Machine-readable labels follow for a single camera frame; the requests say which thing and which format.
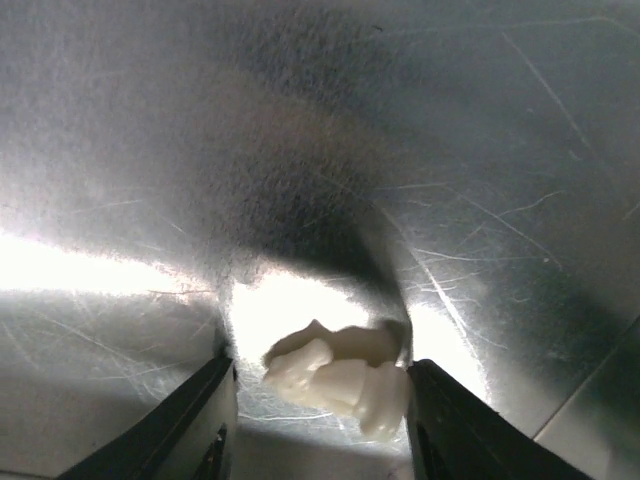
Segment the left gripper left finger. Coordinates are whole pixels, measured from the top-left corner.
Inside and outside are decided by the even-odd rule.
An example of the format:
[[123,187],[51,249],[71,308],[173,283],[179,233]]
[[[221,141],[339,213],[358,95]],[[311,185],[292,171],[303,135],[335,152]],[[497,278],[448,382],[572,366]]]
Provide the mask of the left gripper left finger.
[[234,361],[208,361],[129,430],[60,479],[229,479],[237,431]]

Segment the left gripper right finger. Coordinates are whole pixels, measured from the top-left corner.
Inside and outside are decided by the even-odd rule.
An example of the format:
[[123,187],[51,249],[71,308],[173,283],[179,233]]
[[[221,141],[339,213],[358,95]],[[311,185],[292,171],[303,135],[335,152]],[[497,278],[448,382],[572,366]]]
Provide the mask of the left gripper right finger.
[[431,360],[408,368],[407,415],[417,479],[588,480]]

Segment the white queenside knight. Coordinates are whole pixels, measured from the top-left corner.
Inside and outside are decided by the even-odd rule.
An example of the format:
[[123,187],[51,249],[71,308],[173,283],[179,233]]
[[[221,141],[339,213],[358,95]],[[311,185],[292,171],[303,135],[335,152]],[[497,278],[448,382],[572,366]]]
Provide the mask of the white queenside knight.
[[364,438],[387,442],[410,399],[406,330],[396,321],[330,330],[314,319],[263,357],[263,382],[282,400],[353,418]]

